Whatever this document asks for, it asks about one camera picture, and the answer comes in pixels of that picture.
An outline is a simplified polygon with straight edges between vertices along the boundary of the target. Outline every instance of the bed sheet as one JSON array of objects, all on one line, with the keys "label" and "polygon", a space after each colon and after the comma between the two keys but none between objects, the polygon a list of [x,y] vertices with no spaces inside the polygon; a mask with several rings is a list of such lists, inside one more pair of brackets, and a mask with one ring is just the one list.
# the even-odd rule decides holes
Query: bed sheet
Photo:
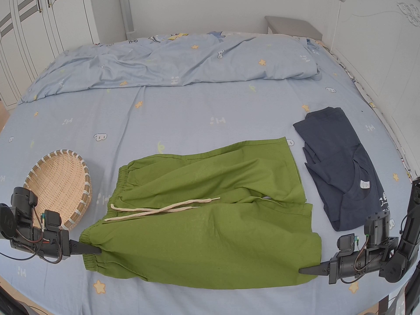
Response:
[{"label": "bed sheet", "polygon": [[[221,33],[238,37],[241,34]],[[243,140],[286,136],[302,177],[307,202],[313,204],[312,229],[323,241],[322,260],[337,251],[335,232],[305,167],[303,140],[292,124],[306,109],[341,107],[375,165],[391,210],[391,236],[398,236],[411,185],[394,143],[347,73],[319,45],[308,44],[322,78],[195,83],[183,87],[91,89],[58,94],[20,104],[0,135],[0,202],[23,181],[40,157],[71,149],[85,159],[92,178],[92,203],[70,232],[81,232],[106,213],[118,168],[156,153],[194,154]],[[363,228],[355,234],[364,239]],[[27,254],[0,242],[0,251]],[[16,262],[0,257],[0,275],[24,295],[59,314],[343,314],[354,315],[401,286],[377,273],[354,286],[327,277],[299,286],[249,290],[206,290],[113,279],[84,269],[81,256],[58,265],[39,258]]]}]

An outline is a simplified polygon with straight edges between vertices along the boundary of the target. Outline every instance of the wardrobe door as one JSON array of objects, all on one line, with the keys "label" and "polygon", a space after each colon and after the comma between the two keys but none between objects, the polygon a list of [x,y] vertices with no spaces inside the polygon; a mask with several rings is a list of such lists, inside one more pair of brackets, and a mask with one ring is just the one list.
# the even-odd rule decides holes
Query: wardrobe door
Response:
[{"label": "wardrobe door", "polygon": [[38,76],[58,55],[45,12],[46,4],[42,0],[17,0],[16,6],[24,51],[28,52],[29,63],[34,69],[34,75]]},{"label": "wardrobe door", "polygon": [[13,0],[0,0],[0,94],[7,106],[20,99],[33,78],[28,64],[24,63],[24,60],[27,63],[25,53],[18,45],[20,37],[14,27],[15,13],[11,7]]},{"label": "wardrobe door", "polygon": [[47,0],[47,3],[51,27],[59,49],[71,50],[93,43],[84,0]]}]

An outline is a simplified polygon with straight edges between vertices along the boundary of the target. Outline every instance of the carved floral ornament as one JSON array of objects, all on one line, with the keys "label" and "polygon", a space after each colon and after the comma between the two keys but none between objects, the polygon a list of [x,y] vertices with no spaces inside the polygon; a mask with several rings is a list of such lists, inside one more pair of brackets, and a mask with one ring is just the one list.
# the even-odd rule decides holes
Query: carved floral ornament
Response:
[{"label": "carved floral ornament", "polygon": [[401,11],[407,16],[408,21],[410,21],[414,26],[420,27],[420,11],[414,5],[408,5],[406,3],[397,3]]}]

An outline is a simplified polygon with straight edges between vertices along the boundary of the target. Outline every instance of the bed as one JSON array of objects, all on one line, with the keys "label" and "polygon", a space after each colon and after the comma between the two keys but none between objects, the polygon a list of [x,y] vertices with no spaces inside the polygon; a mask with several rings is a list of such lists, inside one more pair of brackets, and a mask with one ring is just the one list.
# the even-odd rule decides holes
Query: bed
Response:
[{"label": "bed", "polygon": [[[416,5],[420,5],[420,0],[331,0],[328,33],[323,38],[326,47],[312,39],[293,39],[306,48],[307,55],[302,56],[316,62],[318,71],[312,78],[279,79],[274,72],[272,79],[246,75],[237,81],[200,80],[203,82],[190,84],[190,80],[182,81],[182,76],[170,73],[163,86],[131,86],[129,77],[113,76],[113,70],[108,69],[104,76],[109,78],[104,79],[114,84],[94,80],[87,87],[83,83],[66,83],[71,77],[66,72],[71,71],[68,61],[55,66],[56,79],[49,81],[55,81],[56,87],[44,83],[42,88],[30,88],[0,135],[0,202],[9,204],[11,191],[23,184],[40,157],[54,150],[74,150],[83,156],[92,179],[92,203],[70,231],[70,237],[78,239],[85,228],[106,213],[118,168],[132,160],[156,153],[194,154],[243,140],[285,136],[302,177],[307,202],[313,204],[312,230],[322,239],[322,260],[329,260],[337,251],[337,238],[350,232],[335,232],[331,227],[305,167],[304,142],[292,124],[303,120],[307,110],[332,106],[344,110],[369,153],[388,198],[390,235],[399,236],[410,196],[408,175],[416,177],[420,173],[420,117],[415,112],[415,104],[420,101],[420,76],[415,73],[420,66],[420,16]],[[268,41],[269,53],[269,36],[284,35],[176,35],[179,38],[173,44],[179,41],[186,49],[195,50],[199,40],[242,43],[262,38],[261,41]],[[155,36],[115,45],[158,48],[171,41],[170,37]],[[228,51],[219,55],[229,57]],[[106,64],[96,62],[89,71],[100,75],[101,69],[106,68]],[[49,70],[44,75],[52,76]],[[363,237],[362,227],[351,232]],[[0,251],[15,257],[27,256],[11,249],[6,241],[0,242]],[[371,273],[351,286],[328,285],[326,277],[317,277],[299,286],[206,290],[138,278],[109,278],[85,270],[81,256],[72,256],[58,265],[39,258],[24,262],[0,258],[0,275],[57,315],[354,315],[399,289],[412,272],[413,269],[396,284]]]}]

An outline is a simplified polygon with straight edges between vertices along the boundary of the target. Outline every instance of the green shorts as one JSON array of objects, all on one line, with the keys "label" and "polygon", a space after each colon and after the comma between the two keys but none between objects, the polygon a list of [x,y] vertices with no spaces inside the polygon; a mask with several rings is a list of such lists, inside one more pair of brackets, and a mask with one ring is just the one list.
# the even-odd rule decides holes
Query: green shorts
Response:
[{"label": "green shorts", "polygon": [[[188,210],[127,217],[187,200]],[[305,283],[318,265],[321,239],[311,229],[299,172],[286,138],[244,141],[196,155],[157,154],[119,170],[104,219],[80,241],[87,270],[208,289]]]}]

